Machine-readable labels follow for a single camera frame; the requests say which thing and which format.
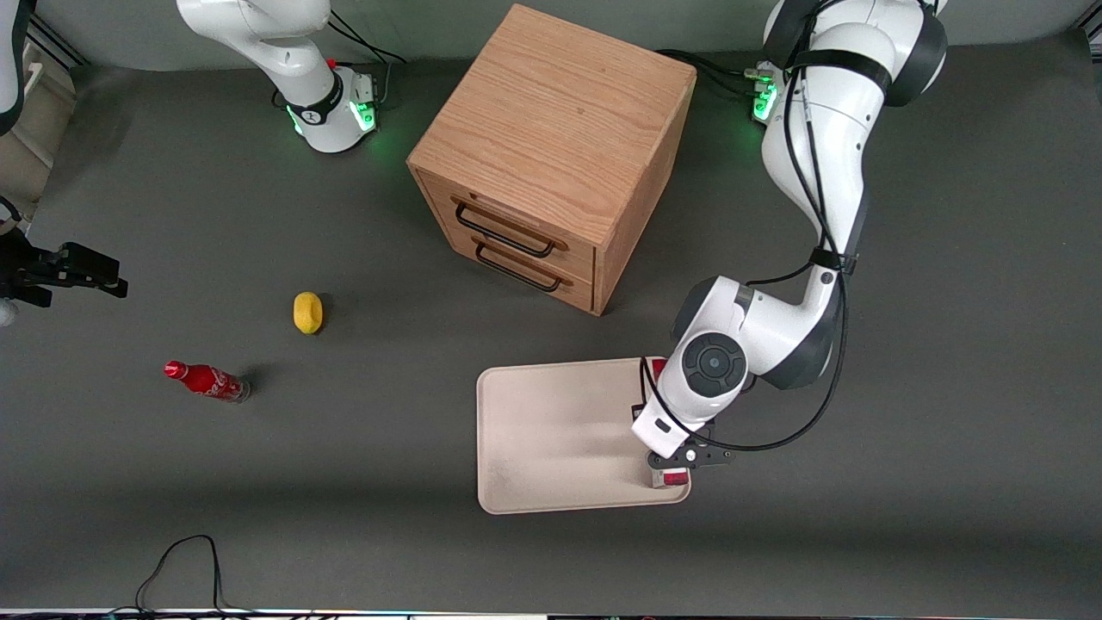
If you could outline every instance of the bottle cap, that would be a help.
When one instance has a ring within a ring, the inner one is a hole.
[[[169,379],[184,379],[187,374],[187,365],[172,361],[164,366],[164,376]]]

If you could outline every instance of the wooden drawer cabinet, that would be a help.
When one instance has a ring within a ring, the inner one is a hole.
[[[689,65],[517,4],[407,163],[458,253],[599,316],[694,83]]]

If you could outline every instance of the metal handle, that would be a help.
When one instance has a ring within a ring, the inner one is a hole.
[[[541,283],[537,282],[536,280],[527,276],[527,275],[522,275],[522,274],[514,271],[512,269],[509,269],[505,264],[500,264],[498,262],[494,262],[489,258],[486,258],[485,255],[482,254],[482,250],[484,250],[484,249],[486,249],[486,244],[485,243],[478,243],[478,247],[475,249],[475,258],[478,259],[478,262],[482,262],[483,264],[489,267],[490,269],[494,269],[495,271],[498,271],[500,273],[505,273],[506,275],[514,276],[514,278],[516,278],[516,279],[525,282],[526,284],[528,284],[528,285],[530,285],[530,286],[532,286],[532,287],[534,287],[537,290],[542,290],[543,292],[554,292],[554,291],[559,290],[559,284],[562,283],[562,278],[555,278],[554,282],[552,282],[550,284],[541,284]]]
[[[458,202],[458,206],[455,207],[455,218],[460,220],[460,224],[463,224],[464,226],[466,226],[467,228],[471,228],[472,230],[477,230],[477,231],[486,235],[487,237],[489,237],[489,238],[491,238],[494,240],[501,241],[505,244],[511,247],[512,249],[516,249],[518,251],[522,251],[522,252],[527,253],[528,255],[532,255],[532,257],[536,257],[536,258],[547,258],[548,254],[551,253],[551,250],[554,249],[554,241],[548,241],[548,246],[545,248],[543,248],[543,249],[536,249],[536,248],[532,248],[532,247],[528,247],[525,243],[515,241],[515,240],[510,239],[509,237],[507,237],[507,236],[505,236],[505,235],[503,235],[500,232],[495,232],[494,230],[490,230],[486,226],[483,226],[480,224],[476,224],[476,222],[474,222],[474,221],[472,221],[469,219],[466,219],[466,218],[463,217],[463,211],[467,209],[467,205],[466,205],[465,202],[462,202],[462,200],[457,200],[457,202]]]

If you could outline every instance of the plastic tray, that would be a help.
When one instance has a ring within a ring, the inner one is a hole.
[[[631,434],[639,359],[489,369],[478,378],[478,503],[490,514],[672,504]]]

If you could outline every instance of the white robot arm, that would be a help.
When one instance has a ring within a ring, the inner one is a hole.
[[[23,111],[23,42],[33,12],[34,0],[0,0],[0,135]]]
[[[840,328],[844,338],[844,276],[856,260],[867,206],[865,142],[884,105],[906,105],[940,73],[947,40],[937,14],[946,3],[781,0],[774,8],[765,48],[791,78],[761,153],[774,182],[811,220],[819,244],[804,267],[809,278],[798,305],[724,276],[690,291],[671,334],[678,346],[631,427],[657,455],[673,455],[690,432],[734,402],[749,376],[792,390],[824,372]]]
[[[306,35],[325,28],[329,0],[176,0],[197,34],[227,45],[271,78],[295,130],[314,149],[345,151],[375,129],[370,76],[331,68]]]

